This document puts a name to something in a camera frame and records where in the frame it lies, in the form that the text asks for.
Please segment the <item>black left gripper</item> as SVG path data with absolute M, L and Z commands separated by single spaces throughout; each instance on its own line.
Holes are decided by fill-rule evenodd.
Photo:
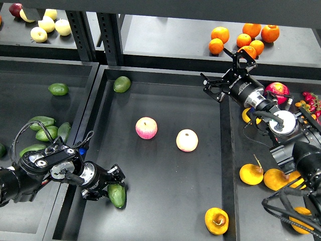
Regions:
M 85 162 L 80 178 L 84 180 L 80 185 L 82 198 L 97 201 L 108 195 L 105 188 L 109 184 L 122 184 L 125 175 L 118 164 L 114 164 L 110 170 L 106 170 L 96 163 Z

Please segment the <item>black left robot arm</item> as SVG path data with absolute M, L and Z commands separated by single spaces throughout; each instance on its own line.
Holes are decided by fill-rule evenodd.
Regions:
M 84 161 L 85 147 L 93 131 L 88 132 L 83 141 L 68 146 L 61 137 L 52 138 L 48 128 L 38 120 L 26 123 L 18 133 L 22 134 L 32 124 L 41 127 L 51 144 L 43 150 L 27 151 L 17 161 L 18 140 L 13 140 L 12 165 L 1 168 L 1 206 L 11 200 L 15 203 L 33 201 L 50 181 L 78 186 L 83 199 L 92 201 L 108 197 L 108 185 L 124 182 L 125 175 L 117 164 L 105 170 L 94 162 Z

